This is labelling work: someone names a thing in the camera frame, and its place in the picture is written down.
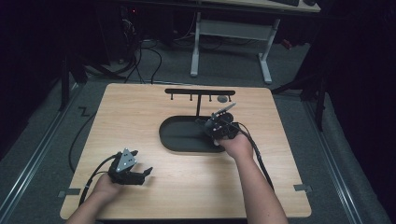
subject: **person's left arm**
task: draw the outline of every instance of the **person's left arm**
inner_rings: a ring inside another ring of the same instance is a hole
[[[120,193],[122,185],[111,182],[108,174],[102,175],[87,200],[66,221],[66,224],[95,223],[100,211]]]

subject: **gray carpet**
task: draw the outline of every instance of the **gray carpet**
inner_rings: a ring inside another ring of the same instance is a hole
[[[154,43],[148,42],[145,43],[145,46],[154,46]],[[161,54],[162,65],[154,80],[196,85],[273,89],[294,79],[294,75],[309,49],[309,46],[300,46],[287,50],[280,45],[274,45],[268,58],[274,82],[268,86],[263,83],[261,69],[255,54],[231,53],[225,46],[215,50],[209,49],[215,46],[216,44],[203,46],[208,49],[202,50],[200,74],[198,77],[192,78],[189,75],[192,46],[174,45],[169,48],[161,44],[156,45],[152,49]],[[147,49],[142,50],[142,61],[138,68],[141,77],[146,82],[149,82],[159,62],[160,57],[155,52]],[[109,68],[118,69],[121,66],[114,63]],[[34,171],[34,177],[25,185],[26,189],[16,200],[18,202],[16,206],[10,208],[12,213],[7,217],[7,223],[64,222],[59,216],[64,201],[63,197],[59,197],[59,192],[68,188],[73,176],[67,156],[78,130],[89,118],[82,115],[83,109],[81,108],[86,107],[86,114],[94,113],[100,104],[106,85],[111,82],[119,81],[90,76],[85,86],[73,91],[74,101],[46,147],[43,160],[39,163],[38,169]],[[141,82],[136,71],[131,75],[129,82]],[[1,160],[1,202],[7,198],[20,173],[34,155],[37,146],[40,145],[45,131],[59,115],[57,110],[60,105],[60,92],[58,84],[48,99],[33,114],[29,125],[17,143]],[[300,101],[295,91],[276,95],[275,100],[301,178],[306,185],[312,188],[312,191],[307,193],[313,211],[312,215],[308,218],[291,218],[290,223],[351,223],[326,165],[317,130],[311,123],[312,118],[306,113],[305,103]],[[83,129],[72,148],[74,167],[78,163],[91,124],[92,121]],[[326,101],[323,127],[323,134],[359,208],[361,223],[390,223],[350,151],[329,99]]]

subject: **light wood tabletop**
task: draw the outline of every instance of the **light wood tabletop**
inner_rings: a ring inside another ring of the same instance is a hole
[[[125,186],[121,195],[100,214],[101,219],[241,218],[246,217],[235,163],[226,152],[175,152],[163,146],[159,129],[176,115],[194,116],[197,97],[171,96],[165,89],[231,90],[234,121],[247,126],[262,154],[276,195],[288,217],[308,217],[311,207],[301,185],[271,92],[265,88],[110,84],[94,119],[70,189],[83,189],[94,169],[128,147],[138,150],[132,171],[153,167],[142,186]],[[230,103],[202,97],[202,116]],[[111,161],[101,169],[107,171]],[[93,180],[91,193],[97,177]],[[67,195],[61,217],[78,208],[80,195]]]
[[[202,2],[208,3],[218,3],[218,4],[232,4],[232,5],[240,5],[245,7],[265,7],[271,9],[280,9],[280,10],[288,10],[288,11],[299,11],[299,12],[320,12],[320,7],[318,4],[314,6],[309,6],[300,0],[299,6],[293,7],[285,4],[280,4],[277,2],[269,1],[269,0],[200,0]]]

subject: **person's left hand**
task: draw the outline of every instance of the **person's left hand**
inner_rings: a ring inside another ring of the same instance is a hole
[[[111,182],[108,174],[99,177],[90,197],[95,197],[103,204],[108,204],[121,192],[123,185]]]

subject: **human arm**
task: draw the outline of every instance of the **human arm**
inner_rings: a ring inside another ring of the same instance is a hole
[[[66,221],[66,224],[94,223],[100,211],[121,192],[122,185],[111,182],[108,174],[101,175],[91,195]]]
[[[279,199],[253,160],[253,149],[248,139],[239,133],[234,139],[220,139],[218,142],[235,160],[248,223],[288,223]]]

